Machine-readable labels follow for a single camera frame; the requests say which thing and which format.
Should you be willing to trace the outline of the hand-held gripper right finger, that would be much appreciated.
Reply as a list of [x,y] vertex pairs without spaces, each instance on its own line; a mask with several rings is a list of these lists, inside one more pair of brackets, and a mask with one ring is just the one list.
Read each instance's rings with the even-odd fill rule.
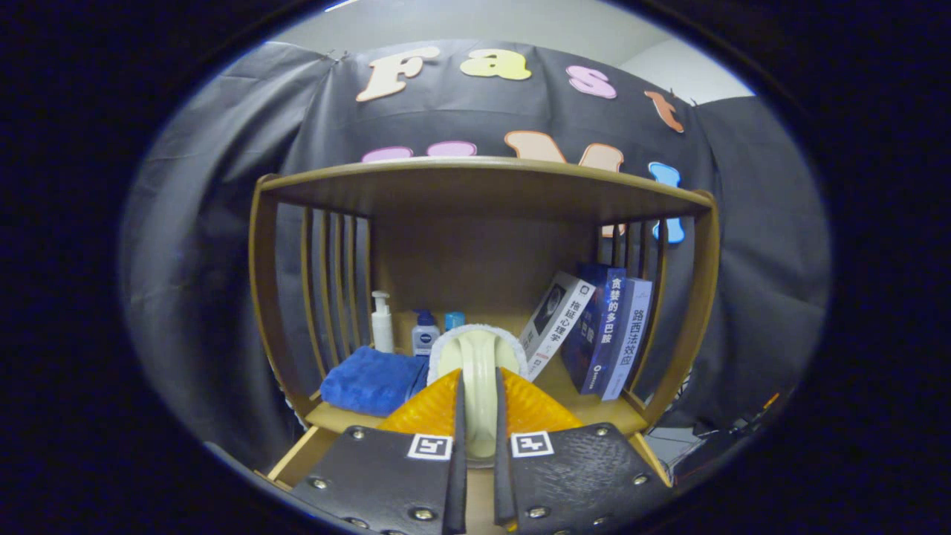
[[639,434],[582,424],[519,374],[496,370],[495,523],[509,534],[618,534],[673,496]]

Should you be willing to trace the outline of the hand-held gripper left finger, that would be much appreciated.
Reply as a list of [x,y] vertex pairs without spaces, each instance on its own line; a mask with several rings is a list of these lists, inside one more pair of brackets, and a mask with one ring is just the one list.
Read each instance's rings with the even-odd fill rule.
[[452,370],[381,427],[347,427],[291,494],[364,531],[464,533],[464,394]]

